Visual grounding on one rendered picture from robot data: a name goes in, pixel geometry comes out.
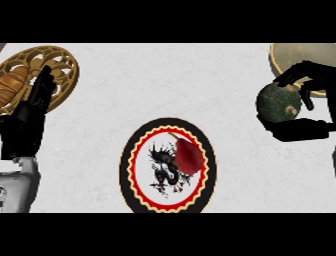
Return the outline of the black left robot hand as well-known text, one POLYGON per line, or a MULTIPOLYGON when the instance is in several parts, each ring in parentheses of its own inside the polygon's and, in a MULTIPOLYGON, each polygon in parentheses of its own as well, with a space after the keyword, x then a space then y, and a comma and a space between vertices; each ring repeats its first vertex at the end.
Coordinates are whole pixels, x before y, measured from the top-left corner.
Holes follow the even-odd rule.
POLYGON ((18 104, 10 115, 0 116, 1 159, 34 157, 40 150, 46 113, 56 89, 52 67, 44 66, 35 79, 28 100, 18 104))

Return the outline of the green round squash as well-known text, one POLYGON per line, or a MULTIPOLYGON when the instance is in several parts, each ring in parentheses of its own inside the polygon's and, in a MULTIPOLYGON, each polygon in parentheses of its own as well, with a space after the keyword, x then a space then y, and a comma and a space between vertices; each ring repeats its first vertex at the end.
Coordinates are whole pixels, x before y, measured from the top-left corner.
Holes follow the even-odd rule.
POLYGON ((297 118, 301 111, 301 97, 291 85, 278 83, 264 86, 257 96, 257 112, 270 122, 279 123, 297 118))

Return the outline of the gold openwork plate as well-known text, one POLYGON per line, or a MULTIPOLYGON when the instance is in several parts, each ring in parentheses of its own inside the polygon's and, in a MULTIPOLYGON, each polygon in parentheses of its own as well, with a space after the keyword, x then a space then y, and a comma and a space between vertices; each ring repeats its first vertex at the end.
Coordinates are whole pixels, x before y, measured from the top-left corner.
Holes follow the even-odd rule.
POLYGON ((46 65, 52 67, 52 75, 55 76, 56 83, 49 110, 53 110, 69 97, 80 77, 77 59, 71 52, 58 46, 32 47, 16 53, 0 64, 0 77, 18 66, 27 66, 29 68, 29 75, 24 88, 10 103, 4 107, 0 107, 0 116, 12 114, 19 102, 28 99, 34 81, 46 65))

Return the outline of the pale gold-rimmed bowl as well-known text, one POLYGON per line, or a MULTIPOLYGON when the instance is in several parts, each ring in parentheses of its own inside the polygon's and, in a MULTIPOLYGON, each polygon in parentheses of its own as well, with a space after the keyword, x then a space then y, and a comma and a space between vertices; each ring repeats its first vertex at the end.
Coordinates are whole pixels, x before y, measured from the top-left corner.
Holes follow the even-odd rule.
MULTIPOLYGON (((336 69, 336 43, 273 43, 269 52, 270 64, 276 76, 281 76, 289 68, 309 61, 336 69)), ((279 87, 272 83, 261 90, 261 95, 270 99, 294 100, 300 98, 301 87, 310 90, 312 97, 336 98, 336 78, 326 83, 326 87, 314 87, 309 76, 300 78, 292 85, 279 87)))

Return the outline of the black red dragon plate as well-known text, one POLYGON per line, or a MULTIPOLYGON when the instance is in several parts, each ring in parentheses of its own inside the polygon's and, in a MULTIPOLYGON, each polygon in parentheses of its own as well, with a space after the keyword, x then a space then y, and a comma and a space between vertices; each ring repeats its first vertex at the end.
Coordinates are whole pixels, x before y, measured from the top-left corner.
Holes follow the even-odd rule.
POLYGON ((217 161, 201 129, 179 118, 158 118, 136 130, 120 160, 120 187, 134 213, 201 213, 217 182, 217 161), (177 140, 202 154, 193 174, 177 167, 177 140))

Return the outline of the golden croissant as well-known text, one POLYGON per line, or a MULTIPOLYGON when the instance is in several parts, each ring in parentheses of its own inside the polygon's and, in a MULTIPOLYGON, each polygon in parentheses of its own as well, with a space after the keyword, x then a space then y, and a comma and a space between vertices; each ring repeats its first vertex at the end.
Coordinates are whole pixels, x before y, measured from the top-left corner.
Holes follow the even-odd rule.
POLYGON ((0 107, 4 107, 15 99, 29 75, 29 68, 18 66, 6 75, 0 77, 0 107))

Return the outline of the red pear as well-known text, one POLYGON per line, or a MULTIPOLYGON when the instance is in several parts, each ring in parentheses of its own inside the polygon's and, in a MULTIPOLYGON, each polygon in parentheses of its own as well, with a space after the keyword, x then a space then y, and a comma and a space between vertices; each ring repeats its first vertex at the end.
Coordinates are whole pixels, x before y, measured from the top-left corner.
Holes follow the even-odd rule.
POLYGON ((173 132, 170 132, 170 135, 176 138, 177 168, 186 175, 193 175, 201 171, 204 166, 201 147, 186 138, 180 138, 173 132))

